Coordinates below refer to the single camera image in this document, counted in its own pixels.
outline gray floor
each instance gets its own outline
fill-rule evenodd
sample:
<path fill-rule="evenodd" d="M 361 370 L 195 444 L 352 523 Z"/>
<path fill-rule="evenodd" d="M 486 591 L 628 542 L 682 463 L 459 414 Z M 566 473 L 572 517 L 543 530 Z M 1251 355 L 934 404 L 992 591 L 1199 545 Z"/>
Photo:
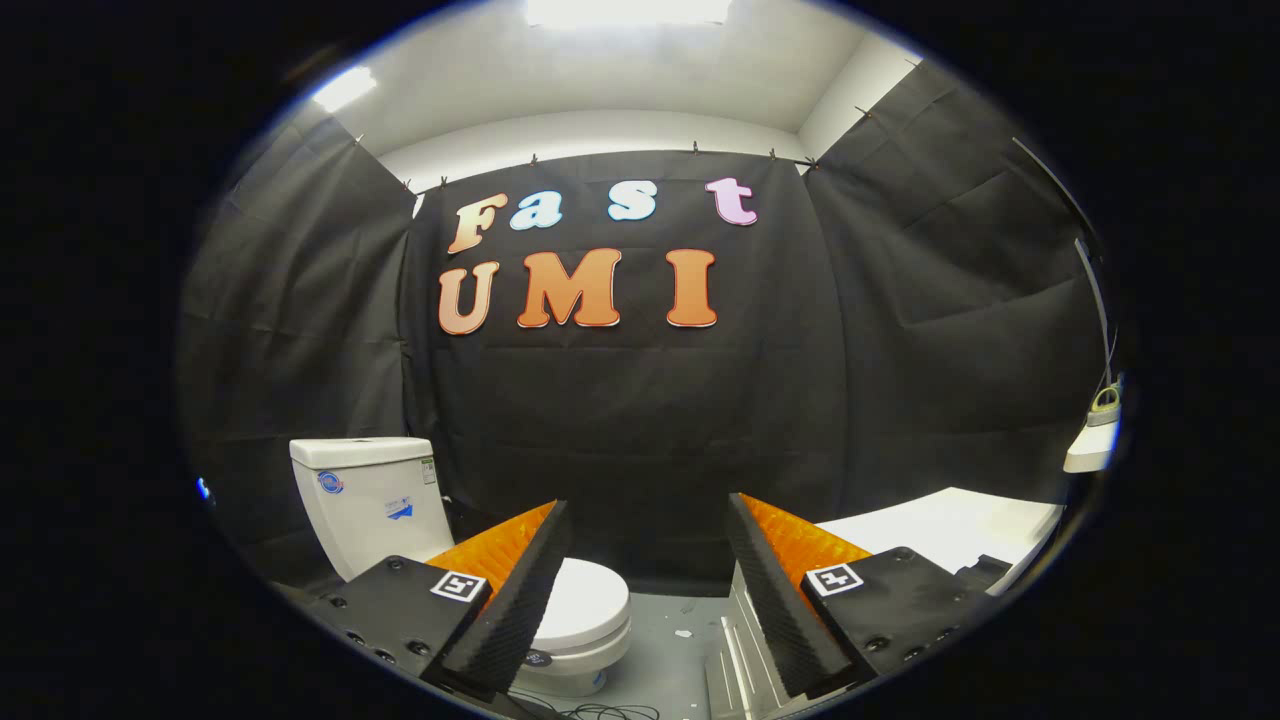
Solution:
<path fill-rule="evenodd" d="M 604 688 L 585 698 L 527 693 L 572 710 L 586 702 L 648 705 L 662 720 L 710 720 L 703 659 L 714 652 L 728 598 L 631 593 L 631 648 L 609 669 Z M 687 630 L 692 637 L 681 637 Z"/>

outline pink letter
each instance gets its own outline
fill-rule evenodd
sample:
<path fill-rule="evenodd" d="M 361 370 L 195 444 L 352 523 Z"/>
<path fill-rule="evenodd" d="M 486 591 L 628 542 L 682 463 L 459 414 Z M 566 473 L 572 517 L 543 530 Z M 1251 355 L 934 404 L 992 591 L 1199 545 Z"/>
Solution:
<path fill-rule="evenodd" d="M 733 178 L 724 178 L 707 183 L 707 191 L 716 193 L 716 211 L 726 223 L 749 225 L 755 222 L 755 211 L 742 209 L 742 199 L 751 196 L 750 187 L 737 184 Z"/>

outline black fabric backdrop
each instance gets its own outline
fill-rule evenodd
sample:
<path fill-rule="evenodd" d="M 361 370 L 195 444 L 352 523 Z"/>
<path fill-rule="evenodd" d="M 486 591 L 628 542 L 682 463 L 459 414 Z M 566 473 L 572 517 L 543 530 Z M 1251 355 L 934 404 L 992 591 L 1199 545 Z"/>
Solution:
<path fill-rule="evenodd" d="M 215 208 L 188 278 L 195 466 L 251 561 L 312 591 L 337 577 L 294 488 L 297 437 L 430 438 L 460 539 L 568 500 L 571 555 L 640 592 L 724 591 L 731 491 L 814 521 L 951 486 L 1061 501 L 1102 348 L 1082 228 L 1016 135 L 923 63 L 804 177 L 754 155 L 591 155 L 451 182 L 411 219 L 399 182 L 302 108 Z M 753 188 L 755 224 L 719 218 L 703 186 L 723 177 Z M 657 183 L 653 215 L 608 217 L 625 179 Z M 511 229 L 547 190 L 563 218 Z M 483 242 L 449 256 L 456 211 L 499 192 Z M 622 252 L 620 324 L 516 324 L 527 255 L 572 273 L 598 247 Z M 716 255 L 716 325 L 667 323 L 673 249 Z M 492 260 L 485 324 L 444 333 L 440 273 L 468 270 L 467 313 Z"/>
<path fill-rule="evenodd" d="M 1018 135 L 925 61 L 805 174 L 847 343 L 842 514 L 950 486 L 1062 501 L 1105 354 L 1083 229 Z"/>
<path fill-rule="evenodd" d="M 412 195 L 306 102 L 210 211 L 182 297 L 192 464 L 268 577 L 337 579 L 293 482 L 293 438 L 404 434 L 396 297 Z"/>
<path fill-rule="evenodd" d="M 719 218 L 703 186 L 750 187 L 746 227 Z M 643 220 L 614 222 L 609 188 L 658 187 Z M 513 231 L 521 199 L 554 190 L 563 218 Z M 449 256 L 458 208 L 507 193 L 476 247 Z M 524 259 L 554 251 L 567 273 L 596 247 L 622 252 L 617 325 L 521 328 Z M 716 255 L 710 328 L 667 323 L 667 251 Z M 497 260 L 485 324 L 438 323 L 444 270 Z M 476 281 L 463 282 L 461 311 Z M 442 486 L 507 518 L 570 502 L 571 555 L 609 565 L 635 589 L 719 592 L 732 571 L 724 497 L 742 491 L 810 518 L 832 515 L 844 466 L 844 343 L 835 278 L 795 165 L 749 155 L 618 152 L 539 161 L 429 191 L 410 232 L 401 293 L 410 430 L 433 441 Z"/>

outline toilet bowl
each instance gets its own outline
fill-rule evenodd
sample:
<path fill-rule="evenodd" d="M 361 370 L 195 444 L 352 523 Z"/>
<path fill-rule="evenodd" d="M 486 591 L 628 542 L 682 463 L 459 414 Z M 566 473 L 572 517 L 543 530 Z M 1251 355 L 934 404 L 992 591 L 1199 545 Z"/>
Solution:
<path fill-rule="evenodd" d="M 558 697 L 598 692 L 631 646 L 631 593 L 603 565 L 566 557 L 515 687 Z"/>
<path fill-rule="evenodd" d="M 289 455 L 311 527 L 344 582 L 389 555 L 426 562 L 453 547 L 429 441 L 294 439 Z M 630 644 L 626 580 L 566 557 L 515 685 L 585 697 Z"/>

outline ceiling light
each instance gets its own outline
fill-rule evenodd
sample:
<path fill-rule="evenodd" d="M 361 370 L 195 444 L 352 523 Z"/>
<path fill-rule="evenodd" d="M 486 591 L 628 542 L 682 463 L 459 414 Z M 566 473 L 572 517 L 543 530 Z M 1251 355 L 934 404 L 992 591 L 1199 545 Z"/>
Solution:
<path fill-rule="evenodd" d="M 530 26 L 723 23 L 732 0 L 529 0 Z"/>
<path fill-rule="evenodd" d="M 330 113 L 378 86 L 369 68 L 356 67 L 329 81 L 312 99 Z"/>

